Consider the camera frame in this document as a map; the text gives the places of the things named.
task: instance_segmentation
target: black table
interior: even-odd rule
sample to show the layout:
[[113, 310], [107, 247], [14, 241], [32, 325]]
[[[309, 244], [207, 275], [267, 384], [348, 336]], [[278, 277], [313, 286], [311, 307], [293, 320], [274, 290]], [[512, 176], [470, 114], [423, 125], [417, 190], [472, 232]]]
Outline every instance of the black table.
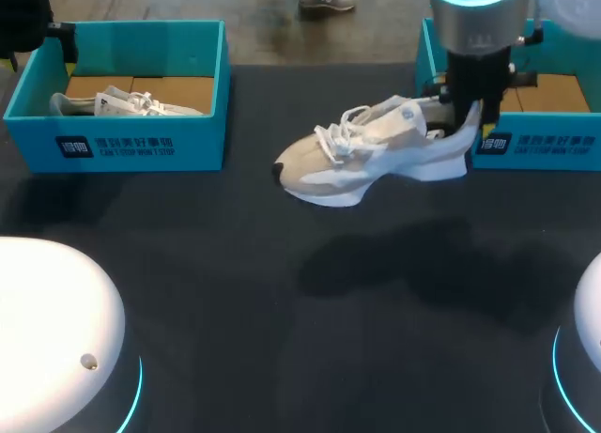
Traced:
[[32, 178], [3, 131], [1, 233], [112, 276], [153, 433], [542, 432], [552, 338], [601, 250], [601, 175], [384, 178], [338, 210], [272, 181], [315, 124], [412, 85], [402, 65], [235, 68], [215, 174]]

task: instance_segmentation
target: white dome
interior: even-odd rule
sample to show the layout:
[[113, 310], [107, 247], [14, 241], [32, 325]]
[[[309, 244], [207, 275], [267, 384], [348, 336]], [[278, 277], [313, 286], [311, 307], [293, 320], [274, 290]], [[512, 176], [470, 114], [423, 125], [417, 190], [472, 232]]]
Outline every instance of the white dome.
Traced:
[[92, 259], [46, 240], [0, 238], [0, 431], [63, 425], [111, 375], [123, 303]]
[[580, 341], [601, 372], [601, 255], [580, 278], [574, 300], [574, 316]]
[[538, 0], [543, 16], [576, 36], [601, 39], [601, 0]]

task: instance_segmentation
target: shoebox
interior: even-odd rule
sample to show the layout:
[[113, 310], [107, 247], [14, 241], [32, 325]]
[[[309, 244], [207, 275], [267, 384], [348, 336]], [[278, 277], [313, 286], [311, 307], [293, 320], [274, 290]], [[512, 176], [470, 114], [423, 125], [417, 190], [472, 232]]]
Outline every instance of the shoebox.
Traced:
[[[4, 116], [34, 173], [215, 171], [222, 168], [230, 87], [217, 21], [77, 23], [72, 77], [60, 43], [32, 53]], [[150, 92], [203, 116], [49, 116], [50, 97], [94, 97], [108, 85]]]
[[[544, 28], [542, 44], [512, 51], [518, 71], [538, 71], [538, 86], [505, 93], [497, 128], [473, 145], [473, 168], [601, 171], [601, 42], [574, 37], [551, 21]], [[532, 29], [528, 21], [524, 34]], [[433, 21], [425, 19], [418, 93], [446, 65]]]

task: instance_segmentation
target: concrete floor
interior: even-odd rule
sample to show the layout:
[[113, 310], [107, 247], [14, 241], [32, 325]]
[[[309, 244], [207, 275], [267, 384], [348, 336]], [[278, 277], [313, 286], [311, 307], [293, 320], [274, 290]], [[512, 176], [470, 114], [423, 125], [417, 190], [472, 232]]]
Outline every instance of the concrete floor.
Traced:
[[[411, 62], [428, 0], [360, 0], [311, 15], [297, 0], [51, 0], [57, 21], [223, 19], [235, 64]], [[24, 65], [27, 55], [20, 55]], [[10, 72], [0, 70], [0, 97]]]

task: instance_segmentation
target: teal box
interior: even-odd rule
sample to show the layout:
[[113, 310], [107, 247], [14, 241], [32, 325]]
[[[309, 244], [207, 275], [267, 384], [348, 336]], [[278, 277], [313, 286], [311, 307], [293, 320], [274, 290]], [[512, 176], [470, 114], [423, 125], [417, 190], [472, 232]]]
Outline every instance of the teal box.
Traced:
[[[601, 171], [601, 42], [571, 36], [544, 22], [545, 41], [515, 47], [518, 70], [578, 77], [590, 114], [502, 113], [497, 128], [472, 149], [474, 168]], [[532, 32], [528, 21], [525, 35]], [[446, 71], [447, 56], [432, 19], [425, 19], [416, 65], [416, 85]]]
[[212, 110], [206, 116], [49, 116], [50, 97], [65, 92], [69, 76], [58, 39], [46, 39], [4, 116], [33, 173], [222, 168], [230, 88], [223, 22], [77, 23], [76, 31], [74, 75], [212, 77]]

